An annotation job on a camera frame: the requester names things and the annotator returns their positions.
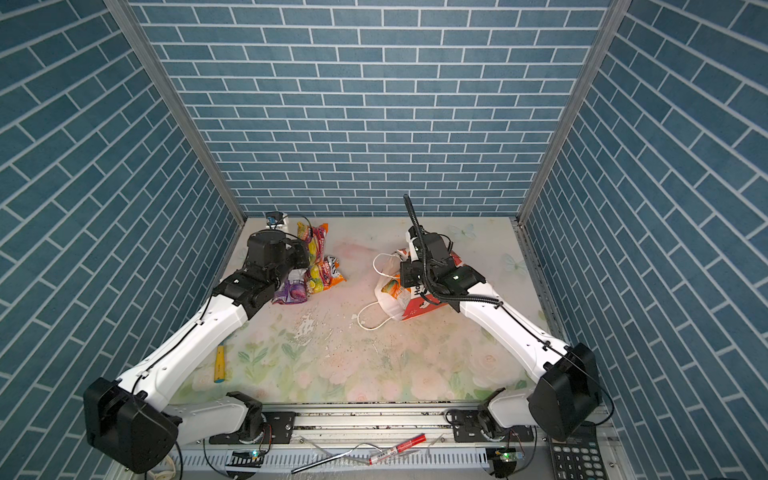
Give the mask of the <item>red white paper bag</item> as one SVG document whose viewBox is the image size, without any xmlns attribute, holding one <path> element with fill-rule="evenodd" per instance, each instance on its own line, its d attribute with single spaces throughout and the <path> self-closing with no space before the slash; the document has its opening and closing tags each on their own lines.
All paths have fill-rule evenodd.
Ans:
<svg viewBox="0 0 768 480">
<path fill-rule="evenodd" d="M 390 321 L 410 320 L 441 308 L 438 300 L 427 294 L 423 287 L 405 287 L 402 283 L 400 264 L 409 259 L 410 254 L 405 249 L 374 256 L 372 268 L 379 277 L 373 289 L 375 300 L 354 316 L 360 328 L 376 331 Z M 386 318 L 375 326 L 367 326 L 363 322 L 363 314 L 372 307 L 379 308 Z"/>
</svg>

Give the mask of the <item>orange fruit candy packet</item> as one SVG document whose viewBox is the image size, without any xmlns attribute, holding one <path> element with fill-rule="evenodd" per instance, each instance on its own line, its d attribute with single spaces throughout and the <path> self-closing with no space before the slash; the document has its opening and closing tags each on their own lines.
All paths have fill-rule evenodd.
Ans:
<svg viewBox="0 0 768 480">
<path fill-rule="evenodd" d="M 310 294 L 318 294 L 345 281 L 339 260 L 334 256 L 325 256 L 309 268 L 307 288 Z"/>
</svg>

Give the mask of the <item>purple snack packet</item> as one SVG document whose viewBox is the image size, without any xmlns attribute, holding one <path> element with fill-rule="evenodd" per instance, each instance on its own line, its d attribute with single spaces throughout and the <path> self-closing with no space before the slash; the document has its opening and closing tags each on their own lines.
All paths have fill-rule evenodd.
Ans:
<svg viewBox="0 0 768 480">
<path fill-rule="evenodd" d="M 273 295 L 272 303 L 279 305 L 305 303 L 309 296 L 305 276 L 305 269 L 291 270 Z"/>
</svg>

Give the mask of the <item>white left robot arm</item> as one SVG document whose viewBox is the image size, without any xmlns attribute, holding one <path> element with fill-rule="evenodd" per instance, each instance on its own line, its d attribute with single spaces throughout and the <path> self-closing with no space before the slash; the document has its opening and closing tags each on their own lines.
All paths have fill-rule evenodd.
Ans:
<svg viewBox="0 0 768 480">
<path fill-rule="evenodd" d="M 247 394 L 229 391 L 187 407 L 171 400 L 209 354 L 272 301 L 291 271 L 309 265 L 307 245 L 298 237 L 272 229 L 252 234 L 242 267 L 214 287 L 176 333 L 117 379 L 99 377 L 85 389 L 87 444 L 143 474 L 187 443 L 217 435 L 263 440 L 263 405 Z"/>
</svg>

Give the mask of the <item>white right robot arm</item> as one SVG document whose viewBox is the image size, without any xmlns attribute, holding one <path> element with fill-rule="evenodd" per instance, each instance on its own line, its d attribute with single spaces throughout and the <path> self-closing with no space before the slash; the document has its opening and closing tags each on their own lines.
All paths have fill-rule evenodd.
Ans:
<svg viewBox="0 0 768 480">
<path fill-rule="evenodd" d="M 400 264 L 400 280 L 480 325 L 535 382 L 529 394 L 502 388 L 482 402 L 478 420 L 488 435 L 537 425 L 549 438 L 564 441 L 601 403 L 593 351 L 582 343 L 570 346 L 537 327 L 472 267 L 451 260 L 430 265 L 406 260 Z"/>
</svg>

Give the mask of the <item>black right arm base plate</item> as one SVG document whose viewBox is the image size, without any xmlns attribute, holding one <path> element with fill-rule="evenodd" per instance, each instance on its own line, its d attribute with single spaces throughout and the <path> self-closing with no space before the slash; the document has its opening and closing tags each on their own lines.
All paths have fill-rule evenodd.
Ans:
<svg viewBox="0 0 768 480">
<path fill-rule="evenodd" d="M 530 426 L 502 427 L 489 413 L 479 410 L 448 409 L 443 413 L 457 443 L 534 441 Z"/>
</svg>

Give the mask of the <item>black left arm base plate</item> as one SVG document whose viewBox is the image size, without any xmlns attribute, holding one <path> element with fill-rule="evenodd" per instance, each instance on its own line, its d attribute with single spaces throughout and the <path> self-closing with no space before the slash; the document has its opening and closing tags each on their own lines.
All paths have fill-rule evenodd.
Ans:
<svg viewBox="0 0 768 480">
<path fill-rule="evenodd" d="M 246 445 L 262 442 L 266 445 L 266 434 L 271 433 L 272 444 L 289 444 L 293 435 L 296 417 L 297 413 L 293 411 L 263 412 L 256 430 L 258 436 L 254 440 L 242 440 L 239 434 L 235 432 L 212 436 L 207 442 L 211 445 Z"/>
</svg>

